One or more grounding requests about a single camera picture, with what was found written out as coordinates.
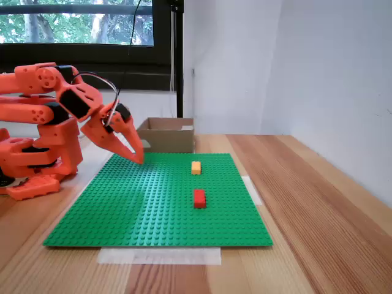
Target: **wooden surface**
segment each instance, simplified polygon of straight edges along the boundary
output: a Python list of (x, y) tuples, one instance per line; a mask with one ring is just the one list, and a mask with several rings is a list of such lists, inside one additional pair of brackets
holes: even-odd
[(198, 135), (198, 153), (231, 153), (263, 205), (270, 249), (223, 249), (221, 266), (98, 265), (99, 249), (43, 240), (109, 153), (83, 142), (60, 193), (0, 196), (0, 293), (392, 293), (392, 211), (290, 136)]

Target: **cardboard box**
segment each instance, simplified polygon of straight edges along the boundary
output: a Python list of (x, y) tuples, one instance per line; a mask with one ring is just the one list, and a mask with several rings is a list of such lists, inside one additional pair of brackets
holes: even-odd
[(193, 153), (193, 118), (148, 118), (137, 129), (145, 152)]

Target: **yellow lego brick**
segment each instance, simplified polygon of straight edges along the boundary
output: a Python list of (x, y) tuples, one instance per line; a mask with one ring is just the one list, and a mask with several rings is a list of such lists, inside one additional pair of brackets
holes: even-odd
[(201, 175), (202, 173), (202, 163), (200, 161), (192, 161), (192, 174)]

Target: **orange robotic arm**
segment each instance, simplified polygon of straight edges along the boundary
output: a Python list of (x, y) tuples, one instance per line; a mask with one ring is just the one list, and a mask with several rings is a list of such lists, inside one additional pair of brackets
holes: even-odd
[[(77, 121), (87, 119), (81, 130), (93, 143), (138, 164), (143, 163), (143, 145), (128, 109), (119, 104), (110, 125), (105, 126), (113, 104), (103, 106), (101, 93), (86, 84), (76, 68), (55, 63), (20, 66), (15, 68), (15, 73), (0, 75), (0, 85), (0, 94), (22, 92), (24, 95), (0, 96), (0, 121), (34, 123), (40, 134), (36, 141), (9, 138), (8, 132), (0, 129), (0, 177), (30, 177), (31, 182), (49, 176), (53, 182), (52, 179), (60, 181), (76, 173), (83, 159)], [(37, 95), (53, 91), (56, 98)], [(122, 133), (135, 153), (123, 145), (114, 132)], [(44, 190), (35, 184), (34, 189), (0, 186), (0, 192), (23, 199), (58, 190), (57, 184)]]

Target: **masking tape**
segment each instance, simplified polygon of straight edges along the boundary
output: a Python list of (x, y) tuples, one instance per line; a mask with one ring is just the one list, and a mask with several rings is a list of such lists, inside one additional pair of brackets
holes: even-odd
[(102, 248), (100, 264), (221, 265), (220, 247), (203, 248)]

